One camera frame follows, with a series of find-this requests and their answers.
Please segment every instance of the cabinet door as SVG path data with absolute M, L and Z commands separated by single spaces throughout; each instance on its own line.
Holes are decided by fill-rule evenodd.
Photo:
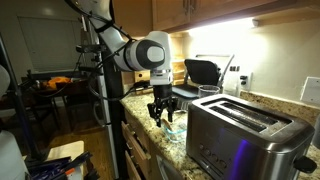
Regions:
M 237 17 L 250 16 L 276 9 L 294 0 L 190 0 L 190 21 L 198 22 L 237 13 Z
M 149 139 L 145 134 L 142 125 L 127 110 L 125 110 L 125 116 L 126 116 L 128 125 L 132 128 L 134 133 L 137 134 L 137 140 L 141 143 L 143 148 L 148 151 Z
M 134 157 L 136 162 L 138 163 L 144 177 L 148 178 L 150 169 L 150 155 L 146 153 L 140 144 L 137 142 L 135 137 L 133 136 L 132 131 L 128 128 L 128 125 L 121 122 L 122 126 L 122 134 L 126 140 L 127 146 L 130 149 L 131 155 Z
M 126 163 L 127 163 L 127 169 L 128 169 L 128 175 L 130 180 L 141 180 L 141 177 L 132 162 L 132 159 L 130 155 L 128 154 L 127 151 L 125 151 L 125 156 L 126 156 Z
M 146 36 L 152 31 L 150 0 L 114 0 L 115 22 L 130 36 Z
M 163 30 L 189 22 L 189 0 L 152 0 L 153 29 Z

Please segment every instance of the floor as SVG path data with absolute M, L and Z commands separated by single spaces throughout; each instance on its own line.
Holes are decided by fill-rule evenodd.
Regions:
M 52 133 L 49 142 L 44 143 L 43 140 L 38 141 L 39 148 L 44 147 L 56 147 L 64 144 L 68 144 L 75 141 L 84 141 L 84 150 L 89 151 L 93 157 L 91 157 L 91 162 L 98 171 L 101 180 L 111 180 L 113 179 L 110 173 L 110 165 L 107 160 L 107 138 L 105 136 L 105 131 L 101 128 L 93 119 L 82 120 L 77 124 L 73 131 L 69 128 L 68 118 L 63 107 L 59 108 L 59 123 L 61 129 L 58 130 L 54 124 L 50 123 L 51 120 L 46 120 L 45 125 L 48 132 Z M 22 143 L 21 138 L 17 138 L 18 144 Z M 21 148 L 22 154 L 26 155 L 25 149 Z
M 60 122 L 67 122 L 64 109 L 60 108 L 59 112 Z M 98 171 L 100 179 L 111 180 L 110 165 L 107 160 L 108 147 L 105 130 L 99 127 L 93 119 L 78 123 L 73 132 L 70 131 L 69 126 L 63 126 L 52 138 L 49 147 L 56 147 L 79 140 L 84 141 L 84 150 L 93 155 L 91 162 Z

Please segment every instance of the cable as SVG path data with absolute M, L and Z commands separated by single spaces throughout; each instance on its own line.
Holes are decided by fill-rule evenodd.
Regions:
M 78 60 L 77 60 L 76 66 L 74 67 L 74 69 L 73 69 L 73 71 L 72 71 L 72 74 L 71 74 L 70 79 L 73 78 L 74 73 L 76 72 L 77 68 L 78 68 L 79 65 L 80 65 L 80 60 L 81 60 L 82 54 L 83 54 L 83 53 L 80 53 L 80 55 L 79 55 L 79 58 L 78 58 Z M 60 93 L 61 91 L 63 91 L 68 85 L 69 85 L 69 83 L 66 83 L 61 89 L 59 89 L 57 92 L 52 93 L 52 94 L 50 94 L 50 95 L 42 95 L 42 94 L 37 93 L 37 91 L 33 91 L 33 92 L 34 92 L 35 95 L 37 95 L 37 96 L 39 96 L 39 97 L 50 98 L 50 97 L 53 97 L 53 96 L 59 94 L 59 93 Z
M 98 97 L 99 99 L 104 99 L 104 100 L 107 100 L 107 101 L 119 101 L 121 99 L 123 99 L 125 96 L 127 96 L 128 94 L 136 91 L 136 88 L 138 87 L 131 87 L 123 96 L 120 96 L 120 97 L 117 97 L 117 98 L 108 98 L 108 97 L 104 97 L 104 96 L 101 96 L 98 92 L 96 92 L 91 84 L 93 82 L 93 76 L 95 75 L 95 72 L 97 72 L 100 68 L 102 68 L 103 64 L 105 63 L 106 60 L 114 57 L 115 55 L 119 55 L 119 52 L 123 49 L 125 49 L 129 44 L 131 44 L 133 41 L 135 41 L 135 39 L 131 38 L 131 36 L 124 32 L 121 28 L 119 28 L 115 23 L 114 21 L 109 21 L 107 19 L 105 19 L 104 17 L 102 16 L 99 16 L 99 15 L 94 15 L 92 14 L 92 12 L 85 12 L 83 11 L 82 9 L 80 9 L 79 7 L 77 7 L 74 3 L 71 2 L 71 0 L 65 0 L 65 2 L 73 9 L 75 10 L 76 12 L 82 14 L 82 15 L 85 15 L 87 16 L 88 18 L 93 18 L 93 19 L 96 19 L 98 21 L 101 21 L 101 22 L 104 22 L 106 23 L 105 26 L 102 26 L 102 29 L 104 30 L 105 29 L 108 29 L 110 27 L 113 27 L 114 29 L 116 29 L 120 34 L 124 35 L 126 38 L 128 38 L 128 42 L 126 42 L 125 45 L 123 45 L 122 47 L 120 47 L 118 50 L 116 50 L 115 52 L 113 52 L 112 54 L 110 54 L 109 56 L 107 56 L 106 58 L 104 58 L 101 62 L 99 62 L 95 67 L 94 69 L 92 70 L 92 72 L 90 73 L 89 77 L 88 77 L 88 88 L 90 90 L 90 92 Z

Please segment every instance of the under-cabinet light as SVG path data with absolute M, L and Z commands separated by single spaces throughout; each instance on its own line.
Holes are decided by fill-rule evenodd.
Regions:
M 206 36 L 212 33 L 237 33 L 243 32 L 245 30 L 257 27 L 259 22 L 254 20 L 253 18 L 244 18 L 238 19 L 233 21 L 227 21 L 223 23 L 211 24 L 208 26 L 203 26 L 199 28 L 194 28 L 189 30 L 189 35 L 196 37 L 196 36 Z

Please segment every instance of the upper cabinet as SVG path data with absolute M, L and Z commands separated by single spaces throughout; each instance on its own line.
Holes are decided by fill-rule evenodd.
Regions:
M 133 37 L 144 37 L 152 31 L 150 0 L 114 0 L 115 22 Z
M 153 29 L 163 30 L 189 22 L 189 0 L 152 0 Z
M 153 29 L 171 30 L 269 12 L 296 0 L 152 0 Z

